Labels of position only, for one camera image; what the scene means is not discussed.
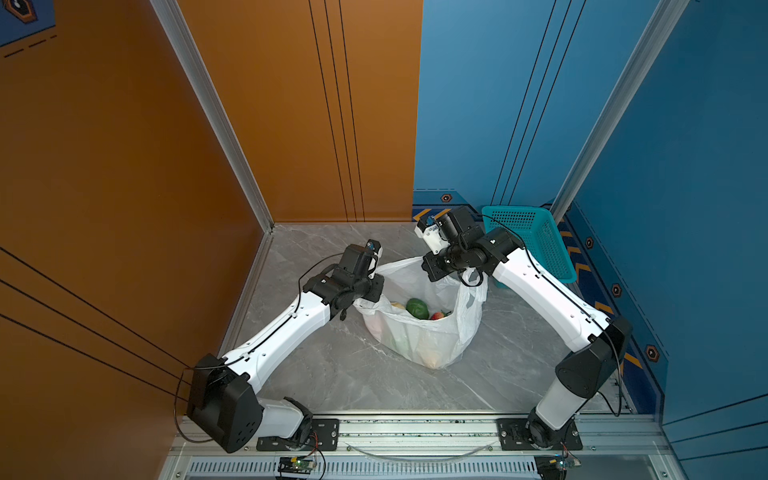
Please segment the teal plastic basket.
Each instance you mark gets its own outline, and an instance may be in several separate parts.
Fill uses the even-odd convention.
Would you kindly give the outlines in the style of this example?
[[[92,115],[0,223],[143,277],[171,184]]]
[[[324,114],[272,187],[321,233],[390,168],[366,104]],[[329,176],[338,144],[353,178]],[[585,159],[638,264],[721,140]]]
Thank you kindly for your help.
[[[551,213],[541,207],[485,206],[481,210],[487,231],[508,227],[530,248],[532,256],[564,284],[577,280],[577,273]]]

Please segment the white plastic bag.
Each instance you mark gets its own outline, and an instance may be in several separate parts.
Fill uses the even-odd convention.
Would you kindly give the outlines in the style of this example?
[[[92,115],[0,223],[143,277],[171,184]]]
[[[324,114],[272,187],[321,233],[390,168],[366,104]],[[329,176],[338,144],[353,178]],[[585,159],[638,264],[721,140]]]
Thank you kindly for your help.
[[[475,269],[431,282],[421,263],[420,257],[413,257],[379,267],[377,273],[384,277],[380,300],[358,299],[354,307],[375,340],[413,363],[437,370],[459,360],[474,339],[489,282]],[[442,311],[445,317],[414,318],[406,310],[411,298],[426,302],[431,315]]]

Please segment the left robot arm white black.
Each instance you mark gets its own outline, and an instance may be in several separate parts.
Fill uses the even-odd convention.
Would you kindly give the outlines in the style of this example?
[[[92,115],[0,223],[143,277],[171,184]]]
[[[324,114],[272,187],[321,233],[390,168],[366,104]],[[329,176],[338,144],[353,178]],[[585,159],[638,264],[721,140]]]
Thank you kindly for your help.
[[[381,250],[376,240],[347,246],[337,263],[300,281],[296,298],[259,333],[220,358],[201,358],[192,368],[186,416],[227,453],[254,437],[305,445],[313,436],[310,410],[292,398],[270,400],[259,392],[310,335],[335,318],[345,320],[355,301],[380,299]]]

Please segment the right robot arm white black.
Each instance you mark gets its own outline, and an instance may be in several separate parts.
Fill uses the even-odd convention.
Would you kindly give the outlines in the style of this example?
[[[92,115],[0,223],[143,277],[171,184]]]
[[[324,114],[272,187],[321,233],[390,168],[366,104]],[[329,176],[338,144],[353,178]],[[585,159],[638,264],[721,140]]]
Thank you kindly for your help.
[[[503,222],[484,230],[465,206],[417,221],[429,248],[422,268],[430,281],[475,270],[516,292],[555,330],[568,348],[546,394],[524,427],[536,449],[560,446],[574,430],[576,414],[619,373],[633,327],[609,318],[565,287],[537,260],[523,237]]]

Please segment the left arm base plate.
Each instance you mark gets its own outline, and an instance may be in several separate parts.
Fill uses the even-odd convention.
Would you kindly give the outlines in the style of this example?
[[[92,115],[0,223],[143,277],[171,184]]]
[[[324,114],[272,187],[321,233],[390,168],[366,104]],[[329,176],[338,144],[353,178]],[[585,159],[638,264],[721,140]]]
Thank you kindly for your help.
[[[309,436],[303,442],[279,437],[258,438],[256,450],[260,452],[310,452],[318,448],[323,453],[336,451],[338,448],[340,420],[338,418],[314,418]]]

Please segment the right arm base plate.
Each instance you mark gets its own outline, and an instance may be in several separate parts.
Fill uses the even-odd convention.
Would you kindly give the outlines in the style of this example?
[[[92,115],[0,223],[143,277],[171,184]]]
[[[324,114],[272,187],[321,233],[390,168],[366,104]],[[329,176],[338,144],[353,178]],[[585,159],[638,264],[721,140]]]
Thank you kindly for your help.
[[[496,420],[497,434],[504,451],[583,449],[580,432],[574,419],[559,430],[553,430],[536,419],[500,418]]]

